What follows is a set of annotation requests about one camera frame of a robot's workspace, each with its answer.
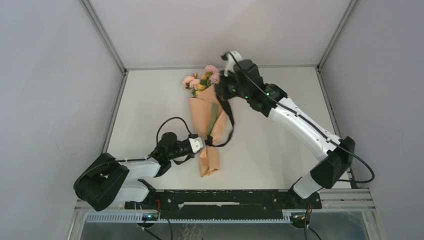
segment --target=white panel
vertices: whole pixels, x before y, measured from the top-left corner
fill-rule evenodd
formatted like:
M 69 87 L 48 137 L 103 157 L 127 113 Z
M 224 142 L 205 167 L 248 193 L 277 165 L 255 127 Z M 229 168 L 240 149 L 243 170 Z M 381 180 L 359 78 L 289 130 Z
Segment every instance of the white panel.
M 319 63 L 350 0 L 91 0 L 127 68 Z
M 0 5 L 0 239 L 63 240 L 121 73 L 77 0 Z
M 108 152 L 116 158 L 140 158 L 156 146 L 159 126 L 173 116 L 192 120 L 182 79 L 203 69 L 133 70 L 129 72 Z M 297 105 L 324 128 L 332 124 L 313 67 L 261 68 L 267 83 L 288 92 Z M 245 100 L 230 100 L 236 122 L 229 144 L 219 149 L 221 170 L 200 177 L 198 158 L 172 168 L 158 178 L 146 178 L 157 189 L 288 189 L 318 162 L 286 129 L 252 110 Z M 227 130 L 231 129 L 228 121 Z M 187 138 L 182 122 L 172 120 L 162 129 Z M 337 183 L 337 188 L 349 188 Z
M 324 66 L 388 240 L 423 239 L 424 1 L 360 1 Z M 354 164 L 357 178 L 369 172 Z

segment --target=black and white robotic arm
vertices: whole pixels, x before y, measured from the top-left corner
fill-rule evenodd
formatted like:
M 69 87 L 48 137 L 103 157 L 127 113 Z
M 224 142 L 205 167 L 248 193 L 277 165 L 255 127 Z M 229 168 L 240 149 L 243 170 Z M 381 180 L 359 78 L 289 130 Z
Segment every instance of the black and white robotic arm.
M 318 164 L 293 184 L 293 191 L 301 199 L 319 189 L 330 189 L 352 163 L 355 142 L 330 133 L 306 113 L 275 84 L 264 83 L 258 67 L 251 60 L 243 60 L 237 51 L 221 56 L 227 61 L 221 73 L 217 95 L 221 100 L 240 97 L 250 107 L 289 130 L 313 153 Z

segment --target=flower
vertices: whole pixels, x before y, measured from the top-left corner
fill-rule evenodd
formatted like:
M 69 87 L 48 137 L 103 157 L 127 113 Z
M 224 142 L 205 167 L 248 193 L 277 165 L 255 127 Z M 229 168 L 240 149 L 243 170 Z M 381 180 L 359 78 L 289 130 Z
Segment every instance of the flower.
M 194 76 L 186 76 L 184 80 L 182 81 L 182 84 L 185 86 L 190 83 L 191 81 L 195 80 L 196 78 Z
M 206 86 L 199 83 L 194 85 L 194 89 L 203 91 L 206 89 Z
M 195 79 L 191 80 L 190 83 L 189 83 L 189 86 L 190 86 L 190 88 L 194 88 L 194 86 L 196 84 L 200 84 L 200 79 L 195 78 Z
M 210 83 L 211 84 L 219 84 L 220 83 L 220 74 L 219 73 L 214 73 L 212 74 L 212 76 L 210 76 Z
M 218 68 L 214 65 L 207 65 L 204 70 L 206 72 L 212 72 L 213 74 L 219 73 L 220 71 L 218 70 Z

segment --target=gray floor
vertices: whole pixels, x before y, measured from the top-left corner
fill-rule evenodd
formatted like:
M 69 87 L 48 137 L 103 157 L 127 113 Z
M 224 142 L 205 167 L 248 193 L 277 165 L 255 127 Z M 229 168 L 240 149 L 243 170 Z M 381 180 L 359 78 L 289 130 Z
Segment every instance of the gray floor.
M 313 213 L 311 227 L 323 240 L 367 240 L 361 213 Z M 290 224 L 216 223 L 172 224 L 174 240 L 304 240 L 304 230 Z M 168 224 L 149 229 L 163 240 L 171 239 Z M 154 240 L 135 223 L 86 223 L 82 240 Z M 318 238 L 309 230 L 308 240 Z

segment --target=metal frame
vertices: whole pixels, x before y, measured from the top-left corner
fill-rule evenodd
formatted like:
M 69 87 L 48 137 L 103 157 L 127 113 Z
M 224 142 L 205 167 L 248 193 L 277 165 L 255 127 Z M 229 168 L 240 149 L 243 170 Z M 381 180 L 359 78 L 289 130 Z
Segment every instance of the metal frame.
M 103 27 L 99 17 L 97 16 L 90 0 L 79 0 L 90 20 L 93 23 L 94 28 L 96 29 L 99 37 L 103 41 L 106 49 L 110 53 L 111 57 L 115 61 L 117 67 L 122 72 L 121 84 L 115 99 L 114 107 L 108 122 L 108 127 L 105 131 L 105 136 L 103 139 L 103 145 L 101 147 L 101 152 L 106 152 L 108 149 L 109 141 L 112 135 L 112 130 L 115 124 L 117 117 L 119 105 L 122 99 L 124 92 L 126 80 L 128 77 L 128 69 L 124 67 L 115 47 L 112 44 L 105 28 Z M 341 32 L 346 26 L 349 18 L 351 17 L 355 7 L 357 6 L 360 0 L 351 0 L 346 11 L 343 14 L 342 19 L 340 20 L 331 40 L 325 49 L 323 56 L 320 59 L 319 64 L 315 67 L 316 74 L 324 95 L 325 103 L 328 108 L 328 112 L 331 118 L 331 122 L 334 128 L 334 132 L 342 136 L 341 130 L 338 125 L 337 116 L 333 109 L 333 104 L 331 98 L 327 92 L 324 78 L 322 76 L 322 68 L 326 63 L 332 49 L 334 48 L 335 43 L 337 42 Z M 261 66 L 261 67 L 314 67 L 311 65 L 289 65 L 289 66 Z M 153 68 L 131 68 L 130 70 L 147 70 Z M 365 228 L 368 233 L 370 240 L 386 240 L 384 231 L 380 220 L 378 218 L 376 208 L 368 189 L 326 189 L 318 192 L 321 198 L 322 209 L 314 209 L 315 212 L 361 212 L 363 221 L 365 223 Z M 304 209 L 290 209 L 282 210 L 280 219 L 257 219 L 257 220 L 181 220 L 181 219 L 170 219 L 172 223 L 289 223 L 290 216 L 292 213 L 303 213 Z M 72 216 L 71 224 L 68 228 L 68 234 L 66 239 L 68 240 L 79 240 L 83 231 L 84 223 L 128 223 L 128 222 L 140 222 L 140 214 L 146 213 L 155 213 L 154 210 L 134 210 L 134 209 L 125 209 L 125 205 L 122 204 L 112 204 L 102 212 L 96 212 L 92 207 L 85 201 L 78 200 L 74 209 L 74 214 Z M 157 223 L 166 223 L 164 219 L 159 219 Z

